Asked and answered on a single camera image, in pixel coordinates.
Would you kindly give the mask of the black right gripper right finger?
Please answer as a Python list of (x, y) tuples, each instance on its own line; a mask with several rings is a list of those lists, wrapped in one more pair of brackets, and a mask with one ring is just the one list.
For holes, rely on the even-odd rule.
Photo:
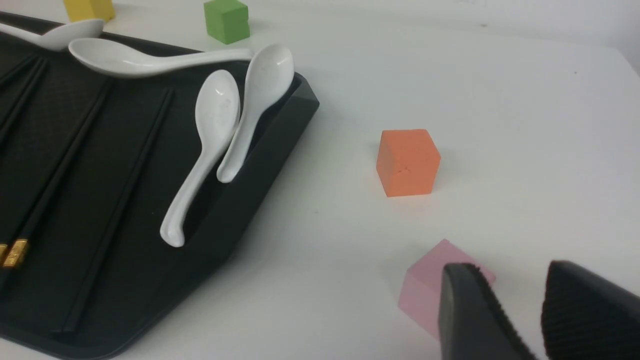
[(569, 260), (548, 267), (541, 312), (551, 360), (637, 360), (637, 294)]

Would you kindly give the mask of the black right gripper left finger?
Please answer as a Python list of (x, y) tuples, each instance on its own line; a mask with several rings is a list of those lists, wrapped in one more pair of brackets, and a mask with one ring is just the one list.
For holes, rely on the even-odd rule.
[(480, 268), (443, 267), (438, 331), (443, 360), (535, 360)]

